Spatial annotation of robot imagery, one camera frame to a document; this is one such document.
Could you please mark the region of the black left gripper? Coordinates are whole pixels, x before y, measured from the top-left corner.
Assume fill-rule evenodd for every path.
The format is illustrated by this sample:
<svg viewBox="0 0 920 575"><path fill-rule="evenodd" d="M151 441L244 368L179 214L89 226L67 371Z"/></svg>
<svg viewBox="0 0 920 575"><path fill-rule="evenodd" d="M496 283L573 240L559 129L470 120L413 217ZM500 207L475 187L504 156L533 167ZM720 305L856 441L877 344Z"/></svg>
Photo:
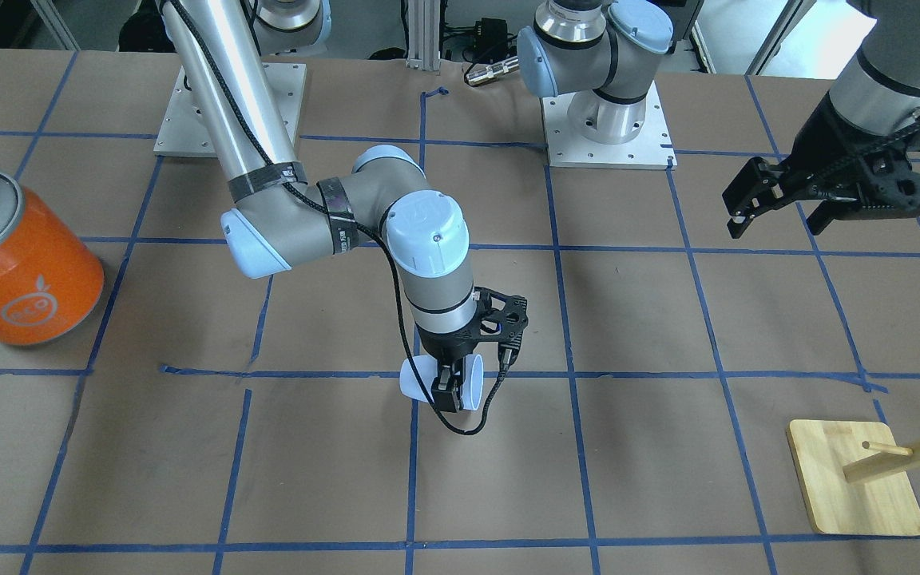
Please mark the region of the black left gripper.
<svg viewBox="0 0 920 575"><path fill-rule="evenodd" d="M756 217L801 200L820 200L811 223L919 217L920 116L880 136L848 123L824 96L786 160L752 157L722 197L732 239Z"/></svg>

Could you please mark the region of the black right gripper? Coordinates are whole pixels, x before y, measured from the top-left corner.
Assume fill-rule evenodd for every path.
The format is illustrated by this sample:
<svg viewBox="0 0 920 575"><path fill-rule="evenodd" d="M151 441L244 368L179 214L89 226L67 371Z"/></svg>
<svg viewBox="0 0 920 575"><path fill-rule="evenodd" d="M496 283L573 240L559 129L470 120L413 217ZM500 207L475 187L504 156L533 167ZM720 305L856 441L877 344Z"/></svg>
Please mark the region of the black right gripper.
<svg viewBox="0 0 920 575"><path fill-rule="evenodd" d="M461 308L467 323L435 331L418 328L423 349L435 360L430 396L435 409L456 414L467 408L464 399L465 363L480 343L498 345L500 371L507 372L521 352L523 331L527 327L527 298L504 295L486 287L475 287L470 301Z"/></svg>

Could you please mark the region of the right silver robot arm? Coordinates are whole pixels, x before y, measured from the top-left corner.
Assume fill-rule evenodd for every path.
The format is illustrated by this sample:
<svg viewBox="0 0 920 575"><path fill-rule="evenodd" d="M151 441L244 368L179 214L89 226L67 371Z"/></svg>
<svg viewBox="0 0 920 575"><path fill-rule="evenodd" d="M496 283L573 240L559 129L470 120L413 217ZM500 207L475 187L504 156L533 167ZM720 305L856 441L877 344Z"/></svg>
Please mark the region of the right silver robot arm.
<svg viewBox="0 0 920 575"><path fill-rule="evenodd" d="M262 57L322 42L325 1L161 1L211 135L234 208L220 218L245 276L288 272L373 240L387 250L398 301L408 304L423 354L406 357L402 393L437 412L485 410L483 360L498 344L498 381L521 349L527 302L474 283L470 230L453 197L430 187L399 147L361 154L346 177L304 174Z"/></svg>

